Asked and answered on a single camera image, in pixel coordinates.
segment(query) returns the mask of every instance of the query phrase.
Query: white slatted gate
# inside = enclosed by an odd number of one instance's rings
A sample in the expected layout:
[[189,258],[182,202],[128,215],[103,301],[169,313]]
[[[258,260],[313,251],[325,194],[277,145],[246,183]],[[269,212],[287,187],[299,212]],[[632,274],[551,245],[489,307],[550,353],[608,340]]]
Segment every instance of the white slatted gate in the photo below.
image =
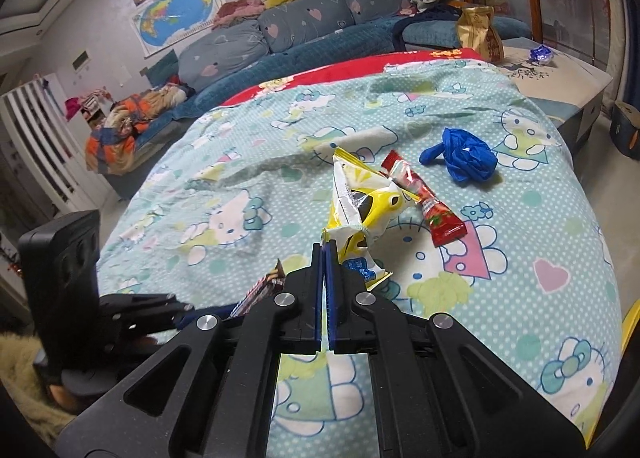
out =
[[[4,94],[0,118],[25,165],[61,213],[103,206],[111,186],[86,168],[84,145],[70,131],[42,79]],[[78,120],[84,122],[79,112],[72,121]]]

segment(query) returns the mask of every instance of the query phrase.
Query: yellow fur rug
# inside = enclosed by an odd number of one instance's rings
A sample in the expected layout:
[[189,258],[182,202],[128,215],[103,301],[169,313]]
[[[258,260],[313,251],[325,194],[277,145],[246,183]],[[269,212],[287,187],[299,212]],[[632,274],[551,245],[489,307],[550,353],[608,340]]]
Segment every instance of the yellow fur rug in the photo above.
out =
[[74,416],[55,407],[42,389],[32,365],[41,347],[33,337],[0,335],[0,380],[27,422],[52,445]]

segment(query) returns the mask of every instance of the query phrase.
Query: trash can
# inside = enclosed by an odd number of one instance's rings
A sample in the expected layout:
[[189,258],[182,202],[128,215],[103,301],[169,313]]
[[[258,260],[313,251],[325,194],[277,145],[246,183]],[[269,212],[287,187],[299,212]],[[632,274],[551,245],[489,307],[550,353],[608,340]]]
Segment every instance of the trash can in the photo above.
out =
[[616,101],[611,113],[609,135],[615,147],[627,157],[640,161],[640,112],[634,106]]

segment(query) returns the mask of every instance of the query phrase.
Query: hello kitty blanket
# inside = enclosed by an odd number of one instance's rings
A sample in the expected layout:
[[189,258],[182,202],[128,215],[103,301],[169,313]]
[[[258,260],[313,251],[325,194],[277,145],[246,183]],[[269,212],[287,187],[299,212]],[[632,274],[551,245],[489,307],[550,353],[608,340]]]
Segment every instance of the hello kitty blanket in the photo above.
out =
[[[382,73],[370,76],[268,82],[203,115],[108,240],[100,291],[175,292],[197,307],[238,301],[277,258],[286,271],[308,265],[327,221],[336,146],[374,167],[394,148],[468,234],[436,248],[417,208],[392,220],[371,248],[394,273],[385,294],[414,315],[452,313],[587,434],[616,376],[622,320],[569,152],[493,66],[460,51],[415,56],[371,58]],[[489,183],[461,187],[444,165],[417,164],[445,127],[493,148]],[[268,456],[377,454],[366,356],[283,356]]]

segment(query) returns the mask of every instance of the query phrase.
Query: crumpled blue bag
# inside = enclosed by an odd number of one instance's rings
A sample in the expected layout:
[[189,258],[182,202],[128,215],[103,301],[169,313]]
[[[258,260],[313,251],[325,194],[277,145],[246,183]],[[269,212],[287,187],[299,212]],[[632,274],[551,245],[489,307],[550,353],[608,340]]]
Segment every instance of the crumpled blue bag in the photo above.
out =
[[498,159],[484,141],[460,128],[444,128],[442,142],[420,154],[420,164],[428,165],[444,153],[449,175],[456,182],[485,181],[494,174]]

